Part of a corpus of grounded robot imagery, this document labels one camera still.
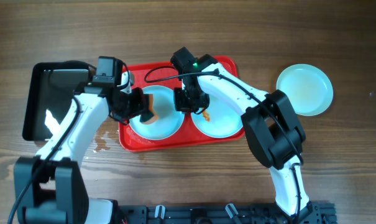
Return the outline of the black water basin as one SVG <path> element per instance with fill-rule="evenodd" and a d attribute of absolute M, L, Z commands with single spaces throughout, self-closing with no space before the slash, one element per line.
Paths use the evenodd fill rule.
<path fill-rule="evenodd" d="M 89 77 L 83 62 L 42 62 L 34 66 L 22 137 L 44 141 L 60 130 L 71 105 L 73 90 Z"/>

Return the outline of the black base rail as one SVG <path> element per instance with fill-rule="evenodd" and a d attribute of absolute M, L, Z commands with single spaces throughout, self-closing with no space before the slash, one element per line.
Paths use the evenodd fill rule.
<path fill-rule="evenodd" d="M 242 224 L 337 224 L 336 208 L 333 203 L 309 202 L 294 215 L 282 212 L 276 203 L 255 203 L 236 206 L 232 203 L 224 206 L 201 207 L 155 207 L 120 206 L 120 223 L 127 224 L 198 224 L 198 223 L 242 223 Z"/>

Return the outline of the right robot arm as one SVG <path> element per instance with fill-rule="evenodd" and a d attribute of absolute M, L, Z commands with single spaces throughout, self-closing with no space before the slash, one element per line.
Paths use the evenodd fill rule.
<path fill-rule="evenodd" d="M 251 153 L 270 170 L 280 210 L 296 222 L 308 216 L 311 202 L 301 176 L 306 136 L 287 95 L 257 90 L 214 57 L 196 58 L 186 47 L 177 50 L 170 62 L 183 83 L 174 91 L 177 111 L 203 113 L 210 96 L 227 104 L 241 117 Z"/>

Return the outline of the red plastic tray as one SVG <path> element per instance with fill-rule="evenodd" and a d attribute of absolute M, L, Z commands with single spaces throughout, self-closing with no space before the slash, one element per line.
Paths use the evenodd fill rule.
<path fill-rule="evenodd" d="M 182 82 L 178 79 L 166 80 L 163 82 L 157 83 L 147 83 L 144 81 L 144 77 L 150 70 L 154 70 L 149 78 L 159 79 L 170 76 L 175 76 L 178 72 L 170 68 L 170 62 L 157 62 L 157 63 L 146 63 L 140 65 L 131 65 L 129 71 L 134 75 L 134 87 L 139 87 L 143 90 L 144 87 L 152 85 L 165 86 L 171 90 L 174 90 L 176 87 L 181 87 Z M 220 101 L 220 99 L 215 96 L 210 96 L 211 101 Z M 144 151 L 153 151 L 159 149 L 167 148 L 176 148 L 176 147 L 185 147 L 185 146 L 195 146 L 201 144 L 210 144 L 216 142 L 225 142 L 225 141 L 234 141 L 241 138 L 244 135 L 244 129 L 242 129 L 228 138 L 212 138 L 204 135 L 200 132 L 197 127 L 194 125 L 191 115 L 194 113 L 183 113 L 185 118 L 183 120 L 182 126 L 179 130 L 170 136 L 169 138 L 162 140 L 149 140 L 143 137 L 140 137 L 136 134 L 130 127 L 130 120 L 128 125 L 119 124 L 119 141 L 121 146 L 131 152 L 144 152 Z"/>

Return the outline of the orange green sponge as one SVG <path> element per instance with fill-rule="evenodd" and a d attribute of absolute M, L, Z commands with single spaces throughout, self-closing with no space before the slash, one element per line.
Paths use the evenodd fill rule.
<path fill-rule="evenodd" d="M 140 122 L 142 124 L 152 124 L 158 120 L 158 115 L 154 110 L 154 96 L 153 94 L 145 94 L 144 110 L 140 114 Z"/>

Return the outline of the white plate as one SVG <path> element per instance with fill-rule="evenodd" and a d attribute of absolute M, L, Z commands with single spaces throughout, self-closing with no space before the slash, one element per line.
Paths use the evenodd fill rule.
<path fill-rule="evenodd" d="M 295 64 L 279 75 L 276 89 L 289 98 L 295 113 L 316 116 L 325 112 L 334 98 L 334 90 L 328 76 L 309 64 Z"/>
<path fill-rule="evenodd" d="M 149 140 L 162 140 L 175 134 L 182 126 L 185 115 L 175 109 L 173 90 L 160 85 L 143 88 L 145 94 L 154 97 L 154 111 L 158 119 L 152 124 L 142 124 L 140 116 L 130 120 L 130 127 L 140 137 Z"/>
<path fill-rule="evenodd" d="M 212 138 L 228 138 L 242 129 L 240 116 L 220 101 L 211 101 L 204 112 L 191 118 L 200 132 Z"/>

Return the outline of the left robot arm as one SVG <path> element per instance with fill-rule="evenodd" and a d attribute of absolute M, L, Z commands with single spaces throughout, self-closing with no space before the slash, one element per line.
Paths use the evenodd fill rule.
<path fill-rule="evenodd" d="M 126 122 L 150 112 L 152 102 L 141 88 L 80 83 L 59 132 L 34 157 L 17 160 L 8 223 L 122 223 L 116 200 L 89 198 L 80 165 L 107 117 Z"/>

